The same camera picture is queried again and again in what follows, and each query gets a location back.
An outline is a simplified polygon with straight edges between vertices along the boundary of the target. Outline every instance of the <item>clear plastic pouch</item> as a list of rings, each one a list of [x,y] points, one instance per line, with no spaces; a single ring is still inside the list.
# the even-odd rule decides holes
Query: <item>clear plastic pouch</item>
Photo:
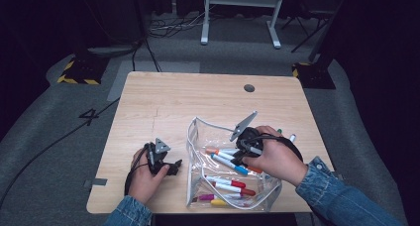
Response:
[[[188,167],[188,207],[235,207],[244,210],[270,211],[281,192],[281,180],[261,172],[248,170],[248,174],[237,172],[215,159],[206,150],[234,150],[235,141],[230,142],[234,130],[216,126],[196,117],[187,131]],[[252,193],[237,193],[221,189],[206,176],[244,183]]]

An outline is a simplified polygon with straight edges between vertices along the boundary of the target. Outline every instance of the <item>pencil case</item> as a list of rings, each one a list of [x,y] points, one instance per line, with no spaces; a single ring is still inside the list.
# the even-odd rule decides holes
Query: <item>pencil case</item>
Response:
[[[235,141],[230,141],[233,132],[199,117],[191,121],[187,130],[187,207],[269,212],[278,198],[281,180],[257,169],[234,168],[224,162],[229,158],[223,157],[236,151]]]

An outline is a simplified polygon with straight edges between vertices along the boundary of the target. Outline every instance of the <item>hole in table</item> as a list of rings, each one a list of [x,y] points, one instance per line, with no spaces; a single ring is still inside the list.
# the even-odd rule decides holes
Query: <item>hole in table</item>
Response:
[[[244,89],[247,92],[254,92],[256,90],[256,88],[253,85],[251,85],[251,84],[244,85]]]

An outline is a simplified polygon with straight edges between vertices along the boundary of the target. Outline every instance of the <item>yellow marker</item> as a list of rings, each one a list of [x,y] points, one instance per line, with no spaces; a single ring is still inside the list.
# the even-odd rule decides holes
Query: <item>yellow marker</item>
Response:
[[[210,201],[210,203],[211,203],[211,205],[214,205],[214,206],[226,206],[226,205],[228,205],[228,203],[226,203],[222,199],[213,199],[213,200]]]

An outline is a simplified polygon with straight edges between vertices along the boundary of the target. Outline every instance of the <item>person's left hand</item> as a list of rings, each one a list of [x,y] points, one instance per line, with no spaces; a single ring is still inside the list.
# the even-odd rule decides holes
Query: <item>person's left hand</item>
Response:
[[[137,156],[142,150],[138,150],[134,156],[133,161],[136,160]],[[155,194],[160,185],[161,181],[163,180],[164,176],[166,175],[167,171],[169,170],[169,166],[165,165],[157,175],[153,176],[151,171],[149,170],[148,166],[148,159],[146,158],[146,154],[144,153],[138,162],[138,166],[132,175],[132,182],[129,189],[129,195],[134,197],[135,199],[139,200],[143,204],[146,204],[149,199]]]

